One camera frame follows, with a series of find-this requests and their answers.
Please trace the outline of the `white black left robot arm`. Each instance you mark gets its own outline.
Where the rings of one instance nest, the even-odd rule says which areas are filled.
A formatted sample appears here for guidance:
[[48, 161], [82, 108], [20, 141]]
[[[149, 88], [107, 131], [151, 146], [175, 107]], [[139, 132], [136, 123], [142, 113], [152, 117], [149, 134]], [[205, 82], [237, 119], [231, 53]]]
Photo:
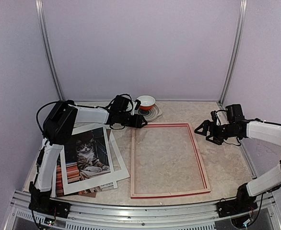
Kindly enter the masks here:
[[42, 148], [36, 160], [36, 175], [29, 185], [31, 209], [49, 213], [54, 209], [51, 197], [52, 175], [63, 146], [72, 136], [75, 123], [102, 124], [142, 128], [148, 124], [144, 116], [136, 114], [140, 100], [130, 95], [117, 95], [107, 106], [84, 106], [72, 100], [51, 102], [53, 108], [39, 129]]

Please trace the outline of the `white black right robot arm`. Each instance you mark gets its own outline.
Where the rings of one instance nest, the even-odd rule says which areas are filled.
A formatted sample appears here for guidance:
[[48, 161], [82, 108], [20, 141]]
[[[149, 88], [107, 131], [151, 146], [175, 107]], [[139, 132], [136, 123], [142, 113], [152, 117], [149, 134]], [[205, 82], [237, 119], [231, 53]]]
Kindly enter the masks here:
[[[227, 123], [222, 124], [217, 111], [211, 112], [211, 120], [203, 121], [195, 130], [196, 134], [205, 136], [206, 140], [216, 145], [221, 145], [229, 138], [256, 140], [257, 151], [263, 153], [276, 153], [281, 151], [281, 124], [265, 120], [246, 119], [240, 104], [225, 107]], [[235, 212], [242, 213], [258, 195], [275, 191], [281, 187], [281, 159], [277, 165], [257, 177], [243, 184], [237, 189], [236, 198], [232, 202]]]

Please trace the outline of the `red wooden picture frame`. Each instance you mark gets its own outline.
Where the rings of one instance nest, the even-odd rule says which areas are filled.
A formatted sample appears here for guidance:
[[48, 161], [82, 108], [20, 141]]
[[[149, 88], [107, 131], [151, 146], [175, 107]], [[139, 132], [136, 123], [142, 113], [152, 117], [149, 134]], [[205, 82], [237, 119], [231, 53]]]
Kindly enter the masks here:
[[196, 150], [197, 153], [197, 161], [199, 164], [199, 168], [201, 170], [201, 175], [204, 180], [204, 183], [206, 187], [204, 189], [200, 190], [190, 190], [190, 191], [185, 191], [185, 192], [166, 192], [166, 193], [159, 193], [159, 194], [137, 194], [136, 193], [136, 182], [135, 182], [135, 168], [136, 168], [136, 163], [135, 163], [135, 132], [136, 130], [140, 129], [133, 129], [131, 131], [131, 177], [130, 177], [130, 197], [132, 199], [154, 199], [154, 198], [170, 198], [170, 197], [181, 197], [181, 196], [194, 196], [194, 195], [201, 195], [201, 194], [207, 194], [210, 193], [211, 188], [208, 180], [208, 176], [204, 167], [203, 159], [200, 154], [200, 151], [198, 149], [198, 145], [195, 139], [195, 136], [192, 132], [192, 127], [189, 123], [149, 123], [145, 127], [184, 127], [187, 126], [190, 136], [192, 138], [192, 143], [194, 146], [194, 149]]

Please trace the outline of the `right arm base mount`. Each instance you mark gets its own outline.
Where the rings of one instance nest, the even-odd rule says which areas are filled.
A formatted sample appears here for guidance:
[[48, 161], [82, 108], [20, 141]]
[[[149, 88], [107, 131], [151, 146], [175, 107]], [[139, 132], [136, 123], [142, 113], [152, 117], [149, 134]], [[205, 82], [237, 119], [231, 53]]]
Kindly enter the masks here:
[[224, 218], [255, 210], [258, 208], [258, 205], [255, 201], [238, 204], [236, 199], [226, 200], [222, 198], [216, 204], [216, 208], [219, 218]]

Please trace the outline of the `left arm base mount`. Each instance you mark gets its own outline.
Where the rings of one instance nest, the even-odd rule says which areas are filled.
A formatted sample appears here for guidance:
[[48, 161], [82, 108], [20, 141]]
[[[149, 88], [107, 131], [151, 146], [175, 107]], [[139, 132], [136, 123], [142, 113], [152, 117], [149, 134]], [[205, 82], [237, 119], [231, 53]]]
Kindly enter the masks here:
[[52, 199], [35, 199], [31, 197], [29, 209], [38, 213], [47, 214], [54, 217], [68, 218], [71, 204]]

